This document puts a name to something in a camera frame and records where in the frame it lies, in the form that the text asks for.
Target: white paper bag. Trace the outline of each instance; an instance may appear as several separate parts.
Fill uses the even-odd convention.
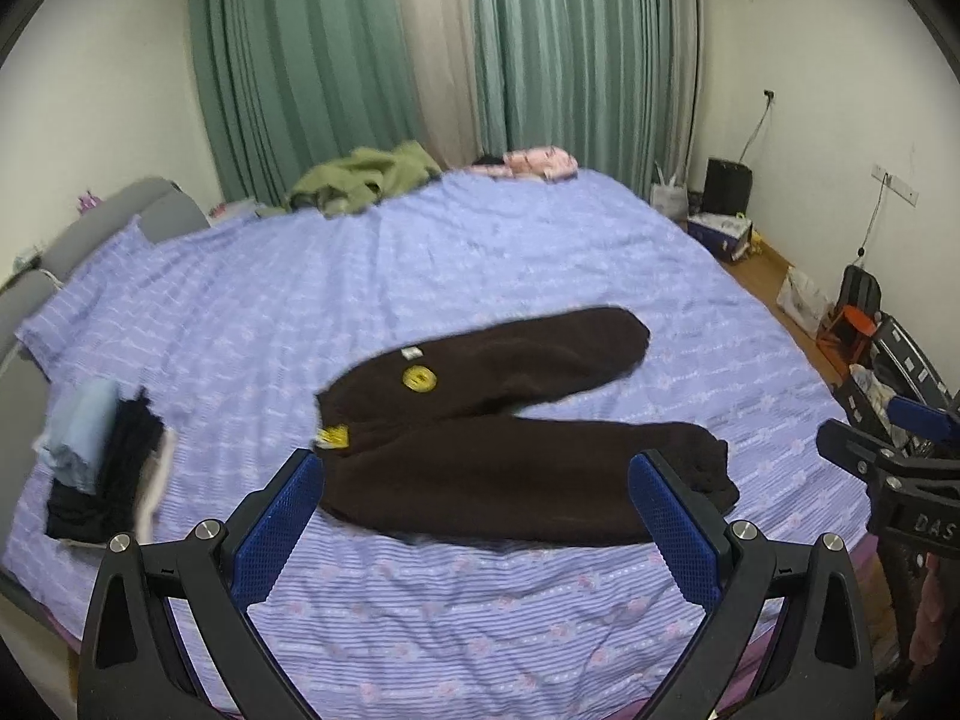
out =
[[[670,183],[664,182],[664,173],[659,167],[659,184],[654,184],[650,190],[650,205],[672,221],[685,221],[689,213],[690,203],[686,196],[686,187],[676,186],[677,177],[673,175]]]
[[[784,314],[797,322],[810,338],[817,337],[820,322],[833,307],[827,295],[813,283],[813,279],[796,268],[786,271],[786,279],[776,296],[776,304],[784,309]]]

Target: curtain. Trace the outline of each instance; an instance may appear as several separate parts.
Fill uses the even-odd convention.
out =
[[[313,165],[421,136],[397,0],[189,0],[229,200],[278,204]]]
[[[666,158],[670,0],[474,0],[485,151],[552,143],[645,196]]]
[[[672,47],[670,50],[670,109],[667,117],[667,151],[664,173],[685,183],[693,146],[696,101],[703,74],[700,56],[702,0],[670,0]]]
[[[400,0],[400,15],[424,146],[443,165],[469,165],[480,151],[472,0]]]

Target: stack of folded clothes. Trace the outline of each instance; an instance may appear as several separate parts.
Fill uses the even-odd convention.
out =
[[[320,507],[381,533],[607,546],[651,541],[627,488],[655,449],[722,514],[727,443],[699,425],[527,419],[511,410],[629,374],[649,331],[603,306],[424,341],[318,394]]]
[[[152,514],[166,490],[176,436],[150,412],[146,391],[122,400],[117,382],[94,378],[59,403],[37,439],[54,471],[47,536],[103,546],[129,531],[152,541]]]

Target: brown pants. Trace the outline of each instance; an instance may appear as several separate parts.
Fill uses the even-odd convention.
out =
[[[704,428],[503,413],[626,375],[648,338],[629,312],[596,308],[426,341],[357,365],[318,395],[323,424],[340,427],[347,444],[318,448],[326,470],[320,507],[381,533],[649,541],[628,495],[627,466],[656,449],[728,512],[739,493],[727,476],[727,445]]]

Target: electrical outlet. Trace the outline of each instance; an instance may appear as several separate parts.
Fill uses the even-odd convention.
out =
[[[899,194],[914,208],[917,207],[917,200],[920,199],[920,193],[913,189],[902,178],[893,175],[891,172],[888,172],[888,170],[880,167],[880,165],[874,165],[874,169],[871,170],[871,175],[881,183],[886,179],[887,187]]]

